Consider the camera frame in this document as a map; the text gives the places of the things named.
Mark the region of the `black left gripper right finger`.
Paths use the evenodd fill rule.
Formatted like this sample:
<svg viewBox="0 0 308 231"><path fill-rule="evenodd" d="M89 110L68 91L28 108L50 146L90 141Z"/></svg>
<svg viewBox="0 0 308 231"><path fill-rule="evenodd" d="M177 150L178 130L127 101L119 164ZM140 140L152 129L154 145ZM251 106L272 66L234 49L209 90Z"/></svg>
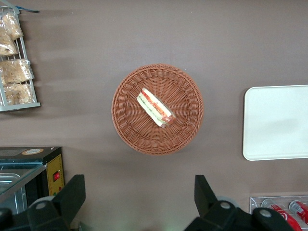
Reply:
<svg viewBox="0 0 308 231"><path fill-rule="evenodd" d="M196 175L194 201L199 216L186 228L187 231L301 231L297 220L271 199L251 214L232 202L219 200L205 176Z"/></svg>

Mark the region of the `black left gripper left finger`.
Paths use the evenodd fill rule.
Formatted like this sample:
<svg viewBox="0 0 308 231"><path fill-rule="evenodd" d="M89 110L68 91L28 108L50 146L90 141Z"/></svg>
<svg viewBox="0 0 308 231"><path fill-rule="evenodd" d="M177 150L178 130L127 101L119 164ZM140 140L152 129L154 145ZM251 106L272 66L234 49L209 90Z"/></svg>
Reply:
<svg viewBox="0 0 308 231"><path fill-rule="evenodd" d="M38 201L17 215L13 215L8 208L2 208L0 229L2 231L69 231L85 199L85 177L74 175L50 201Z"/></svg>

